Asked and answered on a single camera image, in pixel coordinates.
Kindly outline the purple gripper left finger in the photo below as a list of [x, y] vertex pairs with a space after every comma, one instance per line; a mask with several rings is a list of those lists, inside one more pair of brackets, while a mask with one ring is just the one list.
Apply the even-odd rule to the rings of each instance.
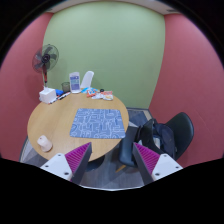
[[65, 180], [79, 184], [88, 165], [92, 153], [92, 144], [86, 143], [72, 151], [57, 153], [41, 166], [41, 169]]

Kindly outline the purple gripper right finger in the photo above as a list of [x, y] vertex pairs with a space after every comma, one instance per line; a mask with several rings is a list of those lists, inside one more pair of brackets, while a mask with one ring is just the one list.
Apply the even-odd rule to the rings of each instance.
[[133, 144], [133, 155], [145, 185], [182, 169], [168, 154], [158, 154], [138, 143]]

